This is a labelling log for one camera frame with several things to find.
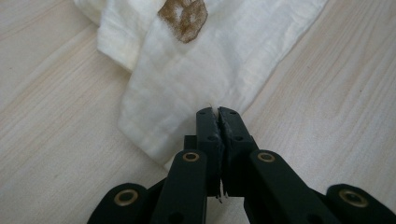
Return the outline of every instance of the wood grain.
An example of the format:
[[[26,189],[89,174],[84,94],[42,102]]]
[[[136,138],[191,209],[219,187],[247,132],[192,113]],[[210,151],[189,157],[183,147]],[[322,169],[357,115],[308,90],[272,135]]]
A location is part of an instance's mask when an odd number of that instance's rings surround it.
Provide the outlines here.
[[[165,170],[117,129],[129,74],[70,0],[0,3],[0,222],[85,223],[112,187]],[[322,193],[396,212],[396,2],[330,0],[244,113],[262,148]],[[207,223],[247,223],[239,199]]]

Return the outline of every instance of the cloth fold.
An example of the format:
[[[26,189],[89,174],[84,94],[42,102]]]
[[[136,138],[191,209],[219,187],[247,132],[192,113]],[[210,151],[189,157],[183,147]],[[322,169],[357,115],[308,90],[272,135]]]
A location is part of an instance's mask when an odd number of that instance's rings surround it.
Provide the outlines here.
[[[184,44],[157,16],[164,1],[107,0],[98,48],[133,70],[120,129],[156,162],[169,163],[183,136],[195,133],[196,111],[247,109],[325,3],[205,1],[206,22]]]

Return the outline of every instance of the black plastic part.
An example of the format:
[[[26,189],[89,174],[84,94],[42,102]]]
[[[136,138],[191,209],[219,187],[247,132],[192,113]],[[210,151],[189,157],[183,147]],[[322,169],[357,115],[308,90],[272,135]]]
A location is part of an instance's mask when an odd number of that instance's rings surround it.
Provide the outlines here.
[[[229,196],[244,197],[248,155],[258,150],[241,116],[234,110],[219,108],[219,126],[225,145],[221,180]]]
[[[340,223],[275,152],[258,150],[249,158],[251,192],[255,192],[245,201],[250,222],[268,219],[273,223]]]
[[[125,193],[119,197],[122,201],[128,201],[130,198],[137,197],[134,202],[128,205],[116,204],[116,196],[123,190],[134,190],[137,195],[128,195]],[[146,199],[148,198],[148,191],[136,184],[122,184],[116,186],[114,189],[109,191],[102,201],[98,204],[96,209],[93,211],[88,223],[89,224],[111,224],[111,223],[145,223],[150,213],[146,211]]]
[[[211,107],[196,113],[196,133],[196,148],[207,156],[207,196],[220,196],[220,169],[224,145]]]
[[[396,223],[396,216],[366,191],[346,184],[329,187],[328,206],[343,223]]]
[[[206,155],[199,150],[176,154],[150,223],[205,223]]]

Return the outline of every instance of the brown patch on cloth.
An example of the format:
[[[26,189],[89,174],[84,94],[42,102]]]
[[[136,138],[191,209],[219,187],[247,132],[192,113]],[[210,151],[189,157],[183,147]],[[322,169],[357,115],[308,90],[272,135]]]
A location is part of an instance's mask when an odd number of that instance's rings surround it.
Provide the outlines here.
[[[187,44],[198,36],[207,11],[203,0],[167,0],[158,16],[169,25],[178,40]]]

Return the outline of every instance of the round metal fastener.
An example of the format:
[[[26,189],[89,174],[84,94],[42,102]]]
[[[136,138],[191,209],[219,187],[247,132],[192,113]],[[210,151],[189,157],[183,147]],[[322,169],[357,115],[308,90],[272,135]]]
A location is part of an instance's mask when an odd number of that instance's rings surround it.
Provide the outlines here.
[[[359,193],[350,190],[350,189],[341,189],[338,192],[338,195],[344,202],[349,203],[355,207],[367,207],[369,202],[363,196],[359,195]]]
[[[257,155],[257,158],[261,161],[265,162],[273,162],[275,161],[275,157],[268,152],[261,152]]]
[[[199,155],[195,152],[188,152],[183,155],[184,161],[198,161]]]
[[[134,203],[139,197],[139,194],[134,189],[124,189],[120,191],[114,198],[114,203],[118,206],[126,206]]]

